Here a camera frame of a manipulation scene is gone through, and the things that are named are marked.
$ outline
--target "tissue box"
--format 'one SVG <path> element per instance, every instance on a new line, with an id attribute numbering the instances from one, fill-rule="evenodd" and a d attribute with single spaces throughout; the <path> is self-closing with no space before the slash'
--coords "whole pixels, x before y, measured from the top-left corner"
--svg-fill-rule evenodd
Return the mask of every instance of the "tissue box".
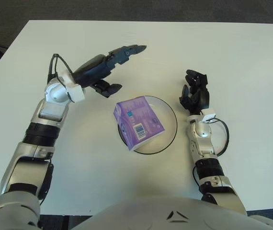
<path id="1" fill-rule="evenodd" d="M 119 102 L 114 116 L 129 150 L 135 150 L 164 131 L 144 96 Z"/>

